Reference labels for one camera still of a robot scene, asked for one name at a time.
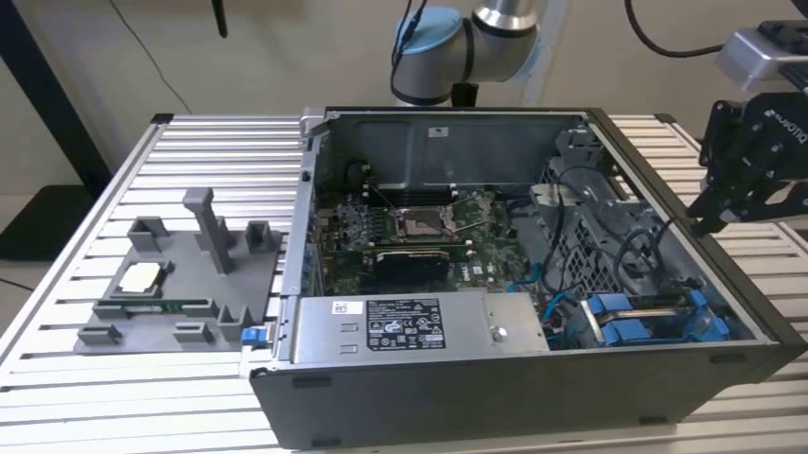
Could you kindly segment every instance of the metal slat surface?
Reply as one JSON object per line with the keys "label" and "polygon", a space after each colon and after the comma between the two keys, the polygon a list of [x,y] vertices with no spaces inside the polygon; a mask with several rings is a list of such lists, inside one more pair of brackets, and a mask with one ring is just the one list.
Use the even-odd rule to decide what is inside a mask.
{"label": "metal slat surface", "polygon": [[[652,115],[618,115],[617,126],[685,201],[704,170],[693,142]],[[287,231],[296,174],[296,117],[177,116],[143,156],[123,168],[125,185],[64,271],[32,296],[36,310],[0,365],[0,453],[237,452],[280,454],[264,415],[239,377],[239,353],[76,357],[76,326],[128,250],[133,216],[168,216],[169,230],[196,224],[181,214],[191,186],[216,188],[231,229],[255,218]],[[729,226],[716,235],[774,307],[808,336],[808,253],[780,224]],[[283,264],[272,282],[279,288]],[[278,299],[267,313],[276,313]],[[251,357],[260,359],[266,352]],[[376,448],[379,453],[808,452],[808,358],[770,380],[725,390],[674,428],[626,428]]]}

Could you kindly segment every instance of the gray 3d-printed tray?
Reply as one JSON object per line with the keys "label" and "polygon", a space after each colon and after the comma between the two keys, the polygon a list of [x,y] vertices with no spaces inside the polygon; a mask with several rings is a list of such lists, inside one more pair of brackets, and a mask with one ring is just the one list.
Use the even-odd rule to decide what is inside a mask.
{"label": "gray 3d-printed tray", "polygon": [[[235,245],[228,250],[233,264],[228,274],[217,273],[208,253],[196,245],[193,233],[175,233],[156,238],[161,250],[159,253],[139,253],[133,248],[129,249],[104,298],[93,307],[92,319],[81,330],[84,333],[80,332],[80,338],[84,340],[76,342],[76,353],[207,352],[240,349],[242,329],[264,319],[278,252],[275,249],[272,252],[250,253],[243,235],[229,235],[235,239]],[[272,232],[272,237],[279,245],[280,234]],[[173,269],[165,274],[160,285],[161,297],[109,298],[128,266],[139,262],[171,262]],[[99,310],[99,307],[112,308],[112,303],[135,301],[147,301],[143,312],[132,314]],[[160,309],[160,306],[177,306],[177,302],[188,303],[180,312],[169,313]]]}
{"label": "gray 3d-printed tray", "polygon": [[197,233],[169,234],[160,218],[132,222],[132,248],[79,330],[76,353],[242,348],[242,330],[264,320],[282,234],[258,220],[228,232],[212,199],[209,188],[185,192]]}

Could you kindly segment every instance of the blue latch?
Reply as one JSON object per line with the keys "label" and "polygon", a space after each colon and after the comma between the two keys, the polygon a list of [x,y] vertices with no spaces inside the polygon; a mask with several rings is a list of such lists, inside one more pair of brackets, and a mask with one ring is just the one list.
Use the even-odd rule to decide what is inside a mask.
{"label": "blue latch", "polygon": [[244,328],[242,331],[242,345],[264,347],[268,344],[268,330],[264,326]]}

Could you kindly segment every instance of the open computer tower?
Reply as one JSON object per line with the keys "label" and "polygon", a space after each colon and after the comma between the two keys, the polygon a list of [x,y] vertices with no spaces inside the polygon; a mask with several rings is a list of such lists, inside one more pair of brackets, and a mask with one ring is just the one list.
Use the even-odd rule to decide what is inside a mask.
{"label": "open computer tower", "polygon": [[272,359],[283,447],[678,422],[800,335],[598,110],[328,109]]}

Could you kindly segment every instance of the warning label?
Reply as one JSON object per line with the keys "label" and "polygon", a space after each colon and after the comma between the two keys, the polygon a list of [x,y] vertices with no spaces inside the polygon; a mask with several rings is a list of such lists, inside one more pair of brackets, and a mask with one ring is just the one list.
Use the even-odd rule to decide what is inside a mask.
{"label": "warning label", "polygon": [[367,348],[375,352],[446,348],[436,299],[367,301]]}

